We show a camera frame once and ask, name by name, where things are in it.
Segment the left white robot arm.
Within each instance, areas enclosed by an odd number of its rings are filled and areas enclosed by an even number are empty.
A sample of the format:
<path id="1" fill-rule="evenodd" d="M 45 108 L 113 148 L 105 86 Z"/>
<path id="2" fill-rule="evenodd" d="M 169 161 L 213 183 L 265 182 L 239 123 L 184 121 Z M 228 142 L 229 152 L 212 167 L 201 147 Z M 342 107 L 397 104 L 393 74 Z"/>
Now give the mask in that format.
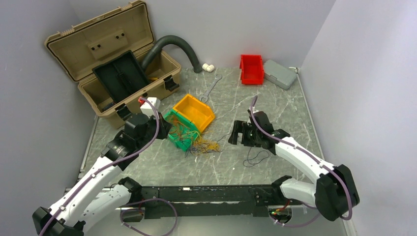
<path id="1" fill-rule="evenodd" d="M 132 115 L 70 191 L 50 207 L 39 207 L 33 213 L 37 234 L 82 236 L 113 209 L 136 206 L 143 198 L 142 186 L 129 177 L 122 178 L 108 193 L 99 193 L 151 143 L 166 139 L 171 128 L 161 114 Z"/>

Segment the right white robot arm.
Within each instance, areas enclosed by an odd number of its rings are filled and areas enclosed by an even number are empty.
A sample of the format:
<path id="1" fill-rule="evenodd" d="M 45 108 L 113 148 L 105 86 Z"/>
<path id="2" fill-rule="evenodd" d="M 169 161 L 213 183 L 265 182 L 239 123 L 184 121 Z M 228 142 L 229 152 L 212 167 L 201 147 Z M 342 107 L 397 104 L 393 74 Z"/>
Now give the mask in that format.
<path id="1" fill-rule="evenodd" d="M 351 170 L 335 166 L 300 145 L 288 132 L 274 129 L 266 113 L 250 112 L 249 120 L 235 120 L 228 139 L 230 144 L 263 148 L 290 162 L 310 179 L 310 182 L 283 176 L 272 184 L 271 198 L 277 204 L 297 200 L 314 207 L 325 219 L 334 221 L 351 214 L 360 203 Z"/>

